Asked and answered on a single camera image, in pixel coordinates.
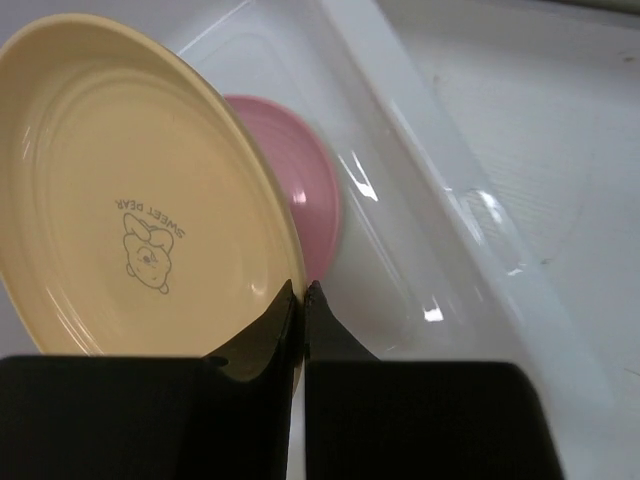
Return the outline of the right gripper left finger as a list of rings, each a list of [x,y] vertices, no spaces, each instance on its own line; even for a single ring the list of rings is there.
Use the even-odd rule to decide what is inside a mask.
[[[1,362],[5,479],[282,479],[295,296],[203,357]]]

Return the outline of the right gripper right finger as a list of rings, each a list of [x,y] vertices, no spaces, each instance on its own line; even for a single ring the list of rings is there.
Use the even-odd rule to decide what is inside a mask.
[[[310,479],[559,479],[539,397],[499,361],[383,361],[304,300]]]

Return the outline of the orange yellow plate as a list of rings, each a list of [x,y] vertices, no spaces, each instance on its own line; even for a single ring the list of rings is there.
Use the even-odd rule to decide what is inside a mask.
[[[307,287],[287,201],[223,97],[89,14],[1,49],[1,277],[44,354],[202,357]]]

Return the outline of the pink plate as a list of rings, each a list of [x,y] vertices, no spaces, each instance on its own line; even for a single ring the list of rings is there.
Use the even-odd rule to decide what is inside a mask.
[[[307,279],[321,280],[338,247],[342,199],[333,158],[324,142],[292,110],[263,97],[227,95],[265,155],[288,201]]]

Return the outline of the white plastic bin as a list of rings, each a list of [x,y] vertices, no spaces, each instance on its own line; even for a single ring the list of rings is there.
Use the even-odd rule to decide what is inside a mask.
[[[639,475],[639,22],[524,1],[198,1],[166,44],[328,141],[323,287],[384,360],[502,359],[566,475]]]

